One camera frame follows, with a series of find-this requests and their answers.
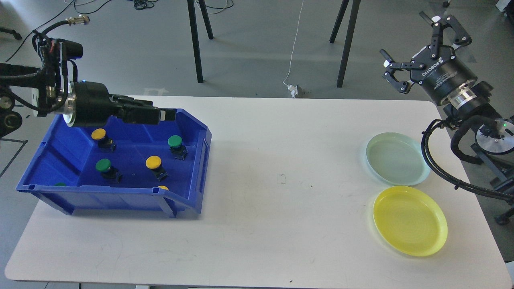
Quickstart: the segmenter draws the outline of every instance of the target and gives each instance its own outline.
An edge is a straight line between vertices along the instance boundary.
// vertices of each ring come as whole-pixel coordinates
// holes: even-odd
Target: green push button
[[[179,148],[182,145],[182,138],[178,135],[172,135],[168,138],[168,145],[171,148]]]
[[[101,173],[107,172],[111,168],[111,161],[103,158],[99,160],[95,166],[95,169]]]

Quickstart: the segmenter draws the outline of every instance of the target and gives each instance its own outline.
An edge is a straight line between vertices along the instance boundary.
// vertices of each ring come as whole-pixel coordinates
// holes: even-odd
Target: white cable
[[[198,6],[198,8],[200,8],[200,4],[198,4],[198,2],[197,2],[196,0],[195,0],[195,3],[196,3],[196,5]],[[221,13],[221,12],[223,12],[223,10],[227,9],[227,7],[228,7],[228,0],[227,0],[227,3],[225,4],[225,7],[223,7],[223,9],[222,9],[222,10],[220,10],[220,11],[218,11],[218,12],[216,12],[216,13],[207,13],[207,14],[209,14],[209,15],[213,15],[213,14]]]
[[[288,85],[287,85],[287,83],[285,83],[285,81],[289,77],[289,74],[291,73],[292,54],[295,53],[295,44],[296,44],[296,38],[298,37],[298,29],[300,28],[300,16],[302,15],[303,2],[304,2],[304,0],[302,0],[302,7],[300,7],[300,13],[298,14],[298,26],[296,26],[295,41],[292,44],[291,60],[289,60],[289,71],[287,72],[286,78],[284,78],[284,80],[282,80],[282,83],[284,83],[284,85],[286,85],[286,86],[288,86]]]
[[[92,2],[95,2],[96,0],[91,0],[89,2],[86,2],[86,3],[82,3],[82,4],[75,4],[75,6],[82,6],[82,5],[86,5],[86,4],[89,4],[89,3],[92,3]],[[76,0],[72,0],[71,2],[66,2],[66,0],[64,0],[64,3],[66,4],[73,4],[73,2],[76,2]]]

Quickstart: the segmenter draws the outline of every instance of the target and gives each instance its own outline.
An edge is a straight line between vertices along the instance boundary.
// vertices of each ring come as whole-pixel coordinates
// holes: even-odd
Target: white table
[[[426,101],[140,97],[183,107],[212,132],[203,212],[64,215],[39,202],[5,269],[13,280],[291,288],[510,288],[475,196],[434,173],[445,246],[415,258],[374,227],[363,150],[378,133],[421,139]],[[467,180],[446,131],[431,148]]]

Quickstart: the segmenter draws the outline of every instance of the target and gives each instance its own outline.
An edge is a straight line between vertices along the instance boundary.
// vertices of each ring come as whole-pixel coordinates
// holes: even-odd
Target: yellow plate
[[[400,252],[429,256],[448,236],[445,215],[427,194],[407,186],[381,192],[373,205],[373,219],[382,237]]]

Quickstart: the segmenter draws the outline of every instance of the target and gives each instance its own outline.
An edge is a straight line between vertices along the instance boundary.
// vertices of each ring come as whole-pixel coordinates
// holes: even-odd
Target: gray floor
[[[219,97],[286,98],[282,83],[289,69],[301,0],[234,0],[234,7],[210,16],[215,40],[208,40],[198,17],[205,83],[196,82],[191,35],[185,1],[159,1],[156,8],[136,11],[131,2],[115,0],[92,14],[87,26],[63,26],[49,36],[81,43],[84,57],[78,60],[79,78],[104,83],[111,93],[128,95],[183,95]],[[104,0],[78,7],[93,11]],[[310,98],[428,100],[419,87],[408,95],[396,93],[381,77],[386,49],[397,61],[410,56],[430,41],[431,28],[418,13],[454,14],[473,38],[458,53],[479,80],[493,87],[492,105],[504,117],[514,113],[512,60],[514,27],[494,6],[494,0],[453,1],[445,11],[439,0],[362,1],[343,88],[336,88],[348,14],[339,38],[328,42],[341,1],[306,0],[304,3],[291,73],[286,83],[298,84]],[[207,0],[223,6],[224,0]],[[0,26],[16,29],[23,37],[46,22],[66,4],[60,0],[1,0]],[[70,7],[57,20],[76,15]],[[0,60],[19,45],[8,34],[0,34]],[[10,63],[39,66],[26,43]],[[16,89],[28,97],[27,89]],[[17,109],[22,115],[30,112]],[[0,267],[4,268],[36,204],[36,198],[16,193],[19,177],[30,161],[50,118],[24,120],[23,127],[9,135],[28,139],[21,154],[0,178]],[[18,150],[19,143],[0,143],[0,170]],[[465,165],[472,183],[487,186],[488,170]],[[498,226],[492,217],[507,210],[501,201],[479,198],[491,231],[505,261],[514,260],[514,224]],[[76,288],[69,283],[14,282],[0,276],[1,288]],[[85,284],[92,288],[133,288],[131,285]]]

